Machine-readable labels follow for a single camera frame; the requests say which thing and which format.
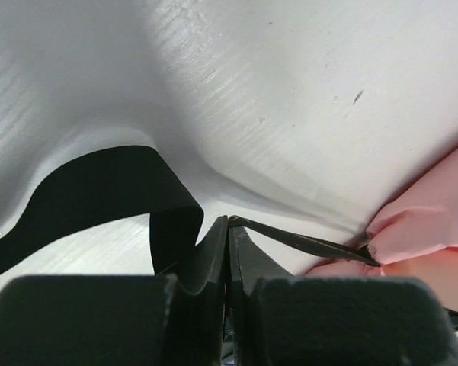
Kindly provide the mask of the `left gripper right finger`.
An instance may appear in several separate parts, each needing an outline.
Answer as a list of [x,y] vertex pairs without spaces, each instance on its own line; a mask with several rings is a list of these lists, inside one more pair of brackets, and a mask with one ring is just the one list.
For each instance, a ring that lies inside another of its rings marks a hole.
[[377,266],[363,249],[230,223],[237,365],[458,365],[454,321],[420,281],[296,276],[259,249],[250,231],[320,258]]

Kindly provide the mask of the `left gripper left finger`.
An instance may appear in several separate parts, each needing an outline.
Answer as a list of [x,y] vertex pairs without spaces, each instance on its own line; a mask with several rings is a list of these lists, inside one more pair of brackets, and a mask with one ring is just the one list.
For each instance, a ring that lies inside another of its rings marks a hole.
[[219,217],[157,276],[15,278],[0,292],[0,365],[218,365],[227,229]]

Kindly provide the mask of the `black ribbon gold lettering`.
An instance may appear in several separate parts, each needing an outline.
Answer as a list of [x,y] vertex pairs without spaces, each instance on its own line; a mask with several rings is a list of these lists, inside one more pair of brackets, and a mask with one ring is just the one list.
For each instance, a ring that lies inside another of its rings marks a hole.
[[189,294],[223,291],[230,282],[226,244],[254,230],[325,259],[377,266],[366,249],[287,232],[240,216],[223,216],[203,239],[203,210],[162,157],[146,146],[121,146],[73,159],[34,189],[24,212],[0,239],[0,275],[58,239],[116,220],[149,215],[154,275],[31,276],[34,284],[90,289],[176,283]]

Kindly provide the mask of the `pink wrapping paper sheet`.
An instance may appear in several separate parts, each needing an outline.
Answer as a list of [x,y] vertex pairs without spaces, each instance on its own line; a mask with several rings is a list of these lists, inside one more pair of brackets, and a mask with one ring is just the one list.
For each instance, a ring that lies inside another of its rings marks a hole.
[[334,260],[310,268],[307,276],[415,277],[458,312],[458,148],[387,204],[367,235],[378,268]]

